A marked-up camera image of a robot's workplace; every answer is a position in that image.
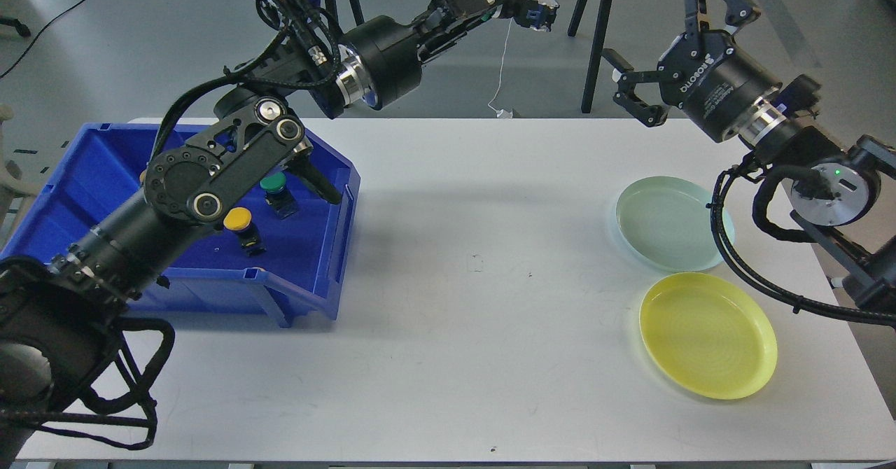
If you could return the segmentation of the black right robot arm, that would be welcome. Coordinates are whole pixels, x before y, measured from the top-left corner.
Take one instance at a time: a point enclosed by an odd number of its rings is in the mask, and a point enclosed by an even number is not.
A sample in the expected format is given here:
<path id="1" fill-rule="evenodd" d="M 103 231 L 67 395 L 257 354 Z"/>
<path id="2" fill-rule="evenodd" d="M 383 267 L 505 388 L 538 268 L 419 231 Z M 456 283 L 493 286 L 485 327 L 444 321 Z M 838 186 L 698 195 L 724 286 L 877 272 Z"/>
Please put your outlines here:
<path id="1" fill-rule="evenodd" d="M 894 149 L 870 135 L 842 149 L 817 124 L 819 83 L 798 76 L 781 83 L 735 41 L 760 16 L 752 0 L 684 0 L 685 28 L 653 71 L 636 71 L 613 49 L 614 100 L 646 127 L 658 127 L 670 106 L 707 137 L 742 140 L 748 153 L 717 177 L 707 204 L 710 232 L 721 258 L 748 285 L 793 312 L 868 325 L 895 325 L 894 240 L 876 252 L 841 232 L 869 213 L 894 176 Z M 846 270 L 833 281 L 854 307 L 829 305 L 762 277 L 736 252 L 722 222 L 736 179 L 758 185 L 752 220 L 780 242 L 818 244 Z"/>

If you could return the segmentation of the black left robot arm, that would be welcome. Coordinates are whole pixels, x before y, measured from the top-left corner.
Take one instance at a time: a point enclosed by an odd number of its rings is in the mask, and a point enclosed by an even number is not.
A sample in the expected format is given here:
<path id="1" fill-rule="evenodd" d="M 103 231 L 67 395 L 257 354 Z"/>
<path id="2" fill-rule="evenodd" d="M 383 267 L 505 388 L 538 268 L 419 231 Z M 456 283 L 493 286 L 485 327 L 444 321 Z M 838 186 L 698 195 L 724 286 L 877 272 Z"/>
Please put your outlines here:
<path id="1" fill-rule="evenodd" d="M 421 70 L 490 19 L 548 32 L 557 0 L 431 0 L 407 24 L 379 16 L 343 32 L 330 0 L 255 0 L 275 36 L 259 56 L 183 93 L 161 119 L 137 191 L 48 265 L 2 261 L 2 463 L 55 424 L 158 428 L 150 389 L 175 341 L 169 322 L 125 316 L 128 302 L 277 166 L 317 197 L 342 201 L 311 161 L 288 105 L 304 90 L 329 118 L 378 111 L 419 86 Z"/>

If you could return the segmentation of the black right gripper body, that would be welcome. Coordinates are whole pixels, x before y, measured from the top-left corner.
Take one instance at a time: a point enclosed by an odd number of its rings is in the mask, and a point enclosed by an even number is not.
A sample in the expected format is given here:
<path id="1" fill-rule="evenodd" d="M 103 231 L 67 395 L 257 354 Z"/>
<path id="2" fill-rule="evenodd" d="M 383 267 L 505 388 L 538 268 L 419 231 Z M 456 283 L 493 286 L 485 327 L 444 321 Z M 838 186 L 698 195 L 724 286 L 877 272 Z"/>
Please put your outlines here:
<path id="1" fill-rule="evenodd" d="M 701 32 L 701 50 L 678 36 L 658 61 L 672 80 L 660 83 L 660 97 L 677 106 L 716 143 L 736 135 L 736 119 L 759 98 L 781 88 L 781 80 L 737 47 L 727 31 Z"/>

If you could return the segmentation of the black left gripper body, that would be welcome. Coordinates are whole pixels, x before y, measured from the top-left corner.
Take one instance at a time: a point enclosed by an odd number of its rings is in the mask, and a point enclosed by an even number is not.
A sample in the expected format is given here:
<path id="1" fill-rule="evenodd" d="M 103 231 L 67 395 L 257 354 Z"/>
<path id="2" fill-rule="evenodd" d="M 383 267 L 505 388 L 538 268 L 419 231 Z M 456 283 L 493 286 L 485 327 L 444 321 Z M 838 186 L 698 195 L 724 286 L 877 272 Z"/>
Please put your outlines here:
<path id="1" fill-rule="evenodd" d="M 431 0 L 420 14 L 473 18 L 484 14 L 489 4 L 489 0 Z M 340 39 L 336 111 L 356 102 L 380 111 L 419 86 L 424 65 L 432 61 L 420 60 L 420 14 L 410 24 L 380 15 Z"/>

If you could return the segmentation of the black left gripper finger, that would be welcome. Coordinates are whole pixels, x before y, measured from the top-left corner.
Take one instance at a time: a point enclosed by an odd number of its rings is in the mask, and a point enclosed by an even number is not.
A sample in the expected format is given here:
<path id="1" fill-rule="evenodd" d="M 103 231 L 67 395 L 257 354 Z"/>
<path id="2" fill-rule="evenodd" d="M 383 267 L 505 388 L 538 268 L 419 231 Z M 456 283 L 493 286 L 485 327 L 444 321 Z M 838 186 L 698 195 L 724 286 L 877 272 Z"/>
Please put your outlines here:
<path id="1" fill-rule="evenodd" d="M 420 14 L 420 60 L 434 60 L 473 29 L 497 14 L 482 14 L 473 18 L 450 18 L 447 14 Z"/>
<path id="2" fill-rule="evenodd" d="M 511 19 L 521 27 L 540 26 L 540 4 L 534 0 L 489 0 L 483 22 L 492 18 Z"/>

